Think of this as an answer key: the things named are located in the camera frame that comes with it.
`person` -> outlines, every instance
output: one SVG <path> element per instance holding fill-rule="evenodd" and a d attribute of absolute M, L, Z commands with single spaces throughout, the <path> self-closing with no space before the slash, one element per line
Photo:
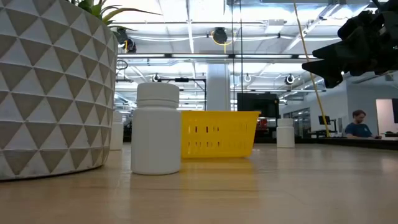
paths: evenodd
<path fill-rule="evenodd" d="M 366 113 L 363 110 L 356 110 L 353 112 L 354 121 L 346 127 L 347 138 L 380 139 L 380 136 L 373 135 L 369 130 L 369 127 L 366 124 L 363 124 L 365 117 Z"/>

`column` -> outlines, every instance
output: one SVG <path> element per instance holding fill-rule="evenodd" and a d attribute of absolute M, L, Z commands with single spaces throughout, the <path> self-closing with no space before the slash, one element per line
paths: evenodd
<path fill-rule="evenodd" d="M 207 110 L 230 111 L 228 64 L 209 64 L 207 68 Z"/>

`white planter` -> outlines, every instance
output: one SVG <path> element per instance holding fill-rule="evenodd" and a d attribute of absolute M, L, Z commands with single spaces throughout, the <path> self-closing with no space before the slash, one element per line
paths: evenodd
<path fill-rule="evenodd" d="M 65 0 L 0 1 L 0 24 L 0 179 L 102 166 L 113 114 L 113 33 Z"/>

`white wall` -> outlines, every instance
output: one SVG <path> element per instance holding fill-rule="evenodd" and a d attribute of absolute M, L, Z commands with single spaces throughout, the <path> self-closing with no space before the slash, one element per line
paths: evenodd
<path fill-rule="evenodd" d="M 328 89 L 326 92 L 320 93 L 320 99 L 323 106 L 323 111 L 330 119 L 343 118 L 343 127 L 347 126 L 351 121 L 348 116 L 348 99 L 346 82 L 341 83 L 336 88 Z M 310 108 L 311 117 L 311 131 L 325 129 L 324 125 L 319 124 L 318 117 L 321 116 L 321 110 L 318 105 L 315 93 L 309 93 L 304 101 L 301 102 L 288 102 L 287 106 L 279 108 L 280 115 L 283 117 L 284 113 Z M 329 130 L 333 130 L 333 123 L 329 126 Z"/>
<path fill-rule="evenodd" d="M 390 85 L 348 85 L 348 113 L 363 110 L 366 113 L 365 124 L 373 134 L 379 133 L 377 125 L 377 99 L 398 98 L 398 89 Z"/>
<path fill-rule="evenodd" d="M 394 111 L 392 100 L 376 100 L 377 120 L 379 123 L 379 134 L 386 131 L 398 132 L 398 124 L 394 122 Z"/>

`monitor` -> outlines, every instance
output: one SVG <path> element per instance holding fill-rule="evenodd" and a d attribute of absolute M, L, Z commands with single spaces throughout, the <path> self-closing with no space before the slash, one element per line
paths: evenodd
<path fill-rule="evenodd" d="M 319 124 L 325 125 L 325 123 L 323 122 L 322 116 L 319 116 L 318 118 L 319 118 Z M 330 125 L 330 117 L 329 116 L 325 116 L 325 119 L 326 119 L 327 125 Z"/>
<path fill-rule="evenodd" d="M 270 93 L 238 93 L 238 111 L 259 111 L 261 117 L 279 118 L 279 99 Z"/>

